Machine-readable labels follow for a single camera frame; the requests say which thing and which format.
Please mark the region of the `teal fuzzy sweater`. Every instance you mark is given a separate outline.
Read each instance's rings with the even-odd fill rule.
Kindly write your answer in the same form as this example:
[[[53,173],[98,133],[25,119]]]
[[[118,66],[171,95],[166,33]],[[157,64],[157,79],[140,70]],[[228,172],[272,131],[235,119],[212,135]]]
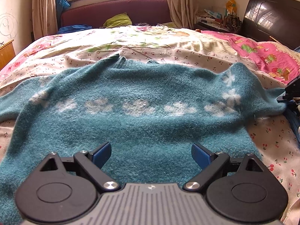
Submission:
[[[234,157],[257,153],[246,126],[282,114],[281,93],[241,63],[216,74],[119,55],[27,79],[1,97],[1,121],[15,120],[1,162],[1,222],[20,222],[16,189],[52,151],[70,156],[109,141],[112,178],[180,184],[199,172],[193,143]]]

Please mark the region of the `floral pink quilt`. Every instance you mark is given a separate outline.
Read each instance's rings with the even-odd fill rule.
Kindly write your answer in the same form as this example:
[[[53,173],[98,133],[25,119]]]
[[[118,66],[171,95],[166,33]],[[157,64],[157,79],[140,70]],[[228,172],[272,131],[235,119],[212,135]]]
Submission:
[[[281,79],[284,86],[299,75],[299,53],[277,42],[255,42],[236,34],[214,31],[197,32],[166,26],[125,26],[97,28],[69,34],[56,34],[38,39],[21,51],[16,59],[26,60],[40,51],[61,51],[130,48],[185,48],[197,52],[214,52],[221,48],[233,49],[240,56],[254,56],[254,61],[264,62],[271,68],[271,76]]]

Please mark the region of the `cherry print bed sheet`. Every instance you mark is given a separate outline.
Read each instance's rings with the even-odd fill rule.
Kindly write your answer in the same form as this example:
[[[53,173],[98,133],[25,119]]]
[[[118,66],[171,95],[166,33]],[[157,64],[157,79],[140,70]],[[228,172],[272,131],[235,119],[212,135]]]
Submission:
[[[12,91],[19,83],[29,78],[41,77],[45,84],[51,75],[68,68],[78,68],[119,54],[127,59],[160,64],[174,64],[189,68],[203,68],[222,72],[236,62],[245,64],[267,88],[284,87],[281,79],[271,76],[271,68],[264,62],[256,63],[254,56],[240,56],[233,49],[221,48],[214,52],[197,52],[185,48],[130,48],[46,50],[28,57],[16,59],[1,72],[1,95]],[[285,224],[299,223],[299,148],[291,125],[284,116],[258,118],[254,116],[247,127],[249,137],[263,157],[263,162],[286,188],[289,203],[284,215]]]

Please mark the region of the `dark wooden headboard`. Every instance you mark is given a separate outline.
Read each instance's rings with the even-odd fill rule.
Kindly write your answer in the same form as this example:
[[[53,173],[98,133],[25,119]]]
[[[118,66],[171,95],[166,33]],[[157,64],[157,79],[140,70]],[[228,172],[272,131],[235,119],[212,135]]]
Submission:
[[[240,35],[257,42],[279,41],[294,50],[299,47],[299,1],[249,0]]]

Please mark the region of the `brown patterned handbag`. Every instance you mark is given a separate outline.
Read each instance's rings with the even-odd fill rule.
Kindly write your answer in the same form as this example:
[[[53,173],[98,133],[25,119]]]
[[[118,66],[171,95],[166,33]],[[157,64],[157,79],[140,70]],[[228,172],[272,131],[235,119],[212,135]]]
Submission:
[[[233,15],[227,15],[224,18],[224,27],[230,31],[230,33],[238,34],[242,27],[242,22],[239,17]]]

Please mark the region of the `yellow flower decoration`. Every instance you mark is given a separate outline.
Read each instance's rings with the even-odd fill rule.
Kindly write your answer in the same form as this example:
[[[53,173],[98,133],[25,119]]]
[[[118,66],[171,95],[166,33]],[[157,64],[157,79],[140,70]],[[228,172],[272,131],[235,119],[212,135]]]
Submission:
[[[229,0],[225,6],[225,17],[228,15],[236,16],[237,15],[237,5],[235,0]]]

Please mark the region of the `cluttered nightstand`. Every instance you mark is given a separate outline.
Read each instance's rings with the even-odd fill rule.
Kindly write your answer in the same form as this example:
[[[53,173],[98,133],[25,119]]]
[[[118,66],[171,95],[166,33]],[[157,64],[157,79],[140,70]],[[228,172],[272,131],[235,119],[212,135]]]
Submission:
[[[200,30],[230,33],[230,31],[224,27],[224,18],[225,15],[223,16],[221,13],[204,9],[196,14],[195,27]]]

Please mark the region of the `right beige curtain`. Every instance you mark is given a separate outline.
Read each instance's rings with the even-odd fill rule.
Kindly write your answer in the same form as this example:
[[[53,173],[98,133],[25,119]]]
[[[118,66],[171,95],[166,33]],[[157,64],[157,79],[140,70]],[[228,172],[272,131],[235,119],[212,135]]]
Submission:
[[[177,27],[192,29],[195,23],[193,0],[167,0],[170,18]]]

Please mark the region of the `beige curtain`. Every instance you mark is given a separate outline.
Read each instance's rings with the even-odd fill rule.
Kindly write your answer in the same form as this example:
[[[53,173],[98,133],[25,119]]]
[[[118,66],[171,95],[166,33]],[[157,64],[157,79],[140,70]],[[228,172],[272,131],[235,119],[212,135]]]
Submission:
[[[193,0],[167,0],[170,18],[177,27],[192,29],[195,23]]]
[[[32,22],[35,40],[56,34],[56,0],[32,0]]]

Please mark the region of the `blue cloth on sofa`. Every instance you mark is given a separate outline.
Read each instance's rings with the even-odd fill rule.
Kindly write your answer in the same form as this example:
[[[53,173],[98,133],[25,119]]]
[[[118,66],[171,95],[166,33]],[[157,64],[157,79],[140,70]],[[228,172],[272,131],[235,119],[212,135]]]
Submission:
[[[73,32],[80,32],[85,31],[88,29],[92,29],[93,27],[86,24],[77,24],[77,25],[69,25],[69,26],[63,26],[58,30],[58,34],[67,34],[67,33],[73,33]]]

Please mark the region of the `wooden side cabinet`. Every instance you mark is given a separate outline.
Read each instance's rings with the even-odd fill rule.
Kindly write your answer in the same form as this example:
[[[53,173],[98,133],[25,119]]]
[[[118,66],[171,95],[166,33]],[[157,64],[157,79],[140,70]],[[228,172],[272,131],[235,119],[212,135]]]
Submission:
[[[7,43],[2,43],[0,46],[0,70],[16,56],[13,42],[14,40],[10,40]]]

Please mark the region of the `green cushion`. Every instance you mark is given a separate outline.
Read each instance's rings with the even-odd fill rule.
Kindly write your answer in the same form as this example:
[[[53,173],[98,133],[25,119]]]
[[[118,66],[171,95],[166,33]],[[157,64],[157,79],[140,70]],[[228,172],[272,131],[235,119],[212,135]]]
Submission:
[[[127,13],[117,14],[109,19],[107,19],[103,27],[105,28],[114,28],[120,26],[131,26],[133,23]]]

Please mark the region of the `maroon sofa bench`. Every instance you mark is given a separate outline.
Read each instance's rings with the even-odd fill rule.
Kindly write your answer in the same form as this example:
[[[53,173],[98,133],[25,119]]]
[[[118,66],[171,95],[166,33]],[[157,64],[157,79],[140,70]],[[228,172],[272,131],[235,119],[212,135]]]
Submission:
[[[61,14],[61,26],[86,24],[99,28],[107,19],[126,13],[133,24],[171,21],[167,0],[115,0],[72,8]]]

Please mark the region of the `left beige curtain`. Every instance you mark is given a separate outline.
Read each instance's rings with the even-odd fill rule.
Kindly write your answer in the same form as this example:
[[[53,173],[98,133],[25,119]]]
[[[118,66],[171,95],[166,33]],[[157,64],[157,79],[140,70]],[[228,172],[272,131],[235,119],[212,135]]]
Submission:
[[[56,34],[56,0],[32,0],[32,22],[35,40]]]

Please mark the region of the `blue plastic bag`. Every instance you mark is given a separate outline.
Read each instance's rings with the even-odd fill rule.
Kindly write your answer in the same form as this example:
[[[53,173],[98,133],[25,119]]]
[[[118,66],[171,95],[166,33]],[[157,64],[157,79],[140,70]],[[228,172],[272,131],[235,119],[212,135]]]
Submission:
[[[55,4],[57,17],[60,17],[63,11],[70,8],[70,3],[67,0],[55,0]]]

